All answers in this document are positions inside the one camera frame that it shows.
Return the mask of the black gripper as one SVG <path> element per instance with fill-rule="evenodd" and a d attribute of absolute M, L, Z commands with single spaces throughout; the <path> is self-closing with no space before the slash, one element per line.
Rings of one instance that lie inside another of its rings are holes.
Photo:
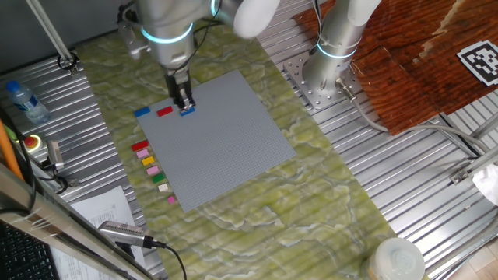
<path fill-rule="evenodd" d="M 170 97 L 174 104 L 181 109 L 181 112 L 186 112 L 195 106 L 195 101 L 191 91 L 191 76 L 190 71 L 182 71 L 177 73 L 167 72 L 165 80 L 170 93 Z"/>

